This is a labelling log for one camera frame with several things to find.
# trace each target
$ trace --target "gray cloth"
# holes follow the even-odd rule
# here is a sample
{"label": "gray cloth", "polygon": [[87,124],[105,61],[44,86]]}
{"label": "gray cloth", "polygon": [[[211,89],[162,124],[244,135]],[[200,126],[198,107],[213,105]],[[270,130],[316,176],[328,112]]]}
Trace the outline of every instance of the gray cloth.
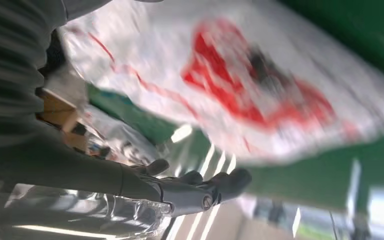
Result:
{"label": "gray cloth", "polygon": [[118,195],[123,167],[82,155],[39,122],[51,32],[109,0],[0,0],[0,180]]}

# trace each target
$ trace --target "plastic wrap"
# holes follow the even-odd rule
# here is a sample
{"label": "plastic wrap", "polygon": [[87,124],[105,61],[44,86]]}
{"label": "plastic wrap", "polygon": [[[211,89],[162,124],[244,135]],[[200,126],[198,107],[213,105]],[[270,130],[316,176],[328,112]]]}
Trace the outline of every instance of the plastic wrap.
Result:
{"label": "plastic wrap", "polygon": [[170,206],[159,202],[25,184],[3,189],[0,240],[144,239],[170,221]]}
{"label": "plastic wrap", "polygon": [[127,165],[149,165],[160,158],[157,148],[142,134],[94,106],[86,105],[81,119],[89,132],[89,155]]}
{"label": "plastic wrap", "polygon": [[384,75],[274,1],[115,0],[62,31],[87,82],[242,162],[384,135]]}

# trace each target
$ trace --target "fluorescent light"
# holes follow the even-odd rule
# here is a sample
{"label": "fluorescent light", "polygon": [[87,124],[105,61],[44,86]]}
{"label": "fluorescent light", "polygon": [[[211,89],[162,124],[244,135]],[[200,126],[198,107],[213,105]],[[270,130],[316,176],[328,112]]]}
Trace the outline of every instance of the fluorescent light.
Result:
{"label": "fluorescent light", "polygon": [[301,211],[300,211],[300,208],[298,207],[296,209],[295,219],[293,220],[293,224],[292,224],[293,238],[295,238],[295,236],[297,235],[298,227],[300,226],[300,221],[301,221]]}
{"label": "fluorescent light", "polygon": [[202,216],[203,216],[202,212],[200,212],[196,215],[195,220],[192,223],[192,227],[189,230],[189,234],[187,235],[186,240],[192,240],[192,237],[194,236],[194,233],[197,230],[198,224],[200,223]]}
{"label": "fluorescent light", "polygon": [[229,167],[227,168],[227,174],[230,174],[236,168],[236,155],[233,154],[232,159],[230,160]]}
{"label": "fluorescent light", "polygon": [[[219,164],[217,165],[218,169],[215,170],[216,173],[214,175],[217,175],[217,173],[220,172],[225,161],[226,161],[226,155],[225,155],[225,152],[223,152],[221,154],[220,161],[218,162]],[[233,155],[231,160],[230,160],[229,167],[227,168],[227,173],[230,174],[233,171],[233,169],[235,169],[235,167],[236,167],[236,155]],[[213,226],[214,219],[216,219],[216,215],[219,212],[219,209],[220,209],[220,205],[217,205],[217,206],[213,207],[213,209],[211,210],[211,213],[209,214],[208,221],[207,221],[205,228],[202,232],[200,240],[205,240],[207,238],[208,233],[210,232],[210,229]]]}
{"label": "fluorescent light", "polygon": [[187,125],[182,125],[176,131],[174,131],[173,135],[171,136],[171,141],[173,143],[177,143],[187,136],[191,135],[192,133],[192,126],[187,124]]}
{"label": "fluorescent light", "polygon": [[205,240],[208,236],[208,233],[210,232],[211,226],[214,223],[214,219],[216,219],[216,215],[219,212],[220,205],[217,205],[212,208],[211,213],[209,214],[208,221],[205,225],[204,231],[201,235],[201,240]]}
{"label": "fluorescent light", "polygon": [[[199,170],[199,173],[204,176],[206,173],[207,173],[207,170],[208,170],[208,166],[210,165],[210,161],[211,159],[213,158],[213,155],[214,155],[214,152],[215,152],[216,148],[214,147],[214,144],[211,144],[211,146],[209,147],[209,150],[208,152],[206,153],[206,156],[205,156],[205,160],[204,160],[204,163],[202,164],[202,167],[201,169]],[[176,173],[178,172],[180,174],[180,166],[176,169]],[[195,220],[194,220],[194,224],[196,222],[196,226],[195,226],[195,230],[196,228],[198,227],[198,223],[200,221],[201,217],[199,217],[199,220],[197,221],[197,217],[195,217]],[[176,236],[179,232],[179,229],[180,227],[182,226],[182,223],[183,221],[185,220],[185,216],[179,216],[176,218],[176,220],[174,221],[174,224],[173,226],[171,227],[170,229],[170,232],[168,233],[168,236],[167,236],[167,240],[175,240],[176,239]]]}
{"label": "fluorescent light", "polygon": [[176,235],[179,232],[179,229],[183,223],[183,220],[185,220],[185,216],[178,216],[174,220],[174,224],[171,227],[170,232],[168,233],[167,240],[175,240],[176,239]]}
{"label": "fluorescent light", "polygon": [[73,236],[81,236],[81,237],[89,237],[89,238],[97,238],[97,239],[107,239],[107,240],[122,240],[122,239],[128,238],[128,237],[117,237],[115,235],[84,232],[84,231],[74,231],[74,230],[67,230],[67,229],[47,227],[47,226],[22,225],[22,226],[14,226],[14,227],[20,228],[20,229],[29,229],[29,230],[35,230],[35,231],[48,232],[48,233],[65,234],[65,235],[73,235]]}
{"label": "fluorescent light", "polygon": [[205,173],[207,173],[208,166],[210,165],[210,161],[213,158],[214,152],[216,148],[214,147],[214,144],[211,144],[209,147],[208,152],[206,153],[204,163],[202,164],[201,170],[199,170],[199,173],[204,177]]}
{"label": "fluorescent light", "polygon": [[222,168],[225,165],[225,162],[226,162],[226,153],[225,151],[223,151],[220,159],[218,160],[217,167],[215,168],[214,176],[219,174],[222,171]]}

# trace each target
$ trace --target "robotic hand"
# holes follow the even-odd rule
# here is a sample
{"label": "robotic hand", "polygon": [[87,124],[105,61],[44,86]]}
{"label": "robotic hand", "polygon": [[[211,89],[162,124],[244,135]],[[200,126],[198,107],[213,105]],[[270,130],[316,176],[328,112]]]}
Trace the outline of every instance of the robotic hand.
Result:
{"label": "robotic hand", "polygon": [[208,181],[196,171],[182,177],[157,176],[169,167],[167,161],[159,159],[148,166],[125,166],[129,179],[140,180],[144,185],[124,185],[121,196],[134,199],[147,199],[171,206],[171,216],[178,217],[206,211],[222,202],[238,197],[252,177],[245,169],[235,169],[231,174],[221,172]]}

